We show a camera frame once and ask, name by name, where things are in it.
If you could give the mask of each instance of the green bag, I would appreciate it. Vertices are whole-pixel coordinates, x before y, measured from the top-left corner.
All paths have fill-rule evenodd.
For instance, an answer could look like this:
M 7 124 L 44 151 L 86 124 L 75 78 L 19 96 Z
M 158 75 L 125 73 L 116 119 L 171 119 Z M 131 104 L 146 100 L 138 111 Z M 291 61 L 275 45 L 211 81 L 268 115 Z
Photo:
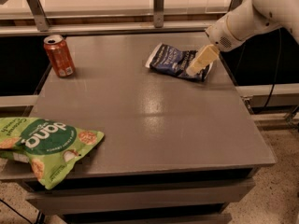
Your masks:
M 0 158 L 29 162 L 37 180 L 53 189 L 103 137 L 52 120 L 0 118 Z

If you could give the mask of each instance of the cord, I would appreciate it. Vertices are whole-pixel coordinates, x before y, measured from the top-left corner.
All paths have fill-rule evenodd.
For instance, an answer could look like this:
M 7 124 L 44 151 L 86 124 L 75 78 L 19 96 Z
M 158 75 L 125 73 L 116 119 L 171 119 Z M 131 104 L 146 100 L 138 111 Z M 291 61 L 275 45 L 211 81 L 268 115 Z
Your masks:
M 272 93 L 273 93 L 273 90 L 274 90 L 274 87 L 276 85 L 276 82 L 277 82 L 277 77 L 278 77 L 278 67 L 279 67 L 279 61 L 280 61 L 280 56 L 281 56 L 281 45 L 282 45 L 282 37 L 281 37 L 281 30 L 279 28 L 279 51 L 278 51 L 278 60 L 277 60 L 277 65 L 276 65 L 276 70 L 275 70 L 275 74 L 274 74 L 274 80 L 273 80 L 273 84 L 272 84 L 272 88 L 271 88 L 271 91 L 268 95 L 268 98 L 265 102 L 265 104 L 263 105 L 263 107 L 258 110 L 257 112 L 255 112 L 255 114 L 260 114 L 262 111 L 264 111 L 264 109 L 268 106 L 269 102 L 270 102 L 270 99 L 272 97 Z
M 20 214 L 19 212 L 17 212 L 13 207 L 11 207 L 9 204 L 7 204 L 5 201 L 3 201 L 2 199 L 0 199 L 0 202 L 3 203 L 4 205 L 6 205 L 7 207 L 9 207 L 12 211 L 14 211 L 16 214 L 18 214 L 20 217 L 22 217 L 23 219 L 25 219 L 28 223 L 30 224 L 34 224 L 32 223 L 29 219 L 27 219 L 26 217 L 24 217 L 22 214 Z

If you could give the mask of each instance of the red can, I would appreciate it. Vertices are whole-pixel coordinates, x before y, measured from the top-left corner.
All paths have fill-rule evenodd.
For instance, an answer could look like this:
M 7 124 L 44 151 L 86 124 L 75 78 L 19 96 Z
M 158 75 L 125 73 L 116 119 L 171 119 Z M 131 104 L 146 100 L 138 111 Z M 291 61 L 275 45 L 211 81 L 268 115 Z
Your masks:
M 44 39 L 44 48 L 58 77 L 67 77 L 75 72 L 67 43 L 61 35 L 46 37 Z

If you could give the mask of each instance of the floor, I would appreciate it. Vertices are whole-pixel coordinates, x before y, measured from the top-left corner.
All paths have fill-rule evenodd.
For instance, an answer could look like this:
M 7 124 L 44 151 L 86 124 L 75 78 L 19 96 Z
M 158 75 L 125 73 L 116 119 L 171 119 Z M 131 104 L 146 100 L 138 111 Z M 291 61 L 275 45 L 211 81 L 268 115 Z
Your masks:
M 229 204 L 224 212 L 233 216 L 231 224 L 295 224 L 299 213 L 299 132 L 281 114 L 252 117 L 262 128 L 264 140 L 273 148 L 278 163 L 261 169 L 254 176 L 256 187 L 240 203 Z M 4 165 L 5 161 L 0 160 L 0 171 Z M 24 198 L 25 192 L 18 185 L 0 183 L 0 199 L 34 223 L 37 211 Z M 0 223 L 27 222 L 0 203 Z M 64 222 L 58 217 L 46 217 L 46 223 Z

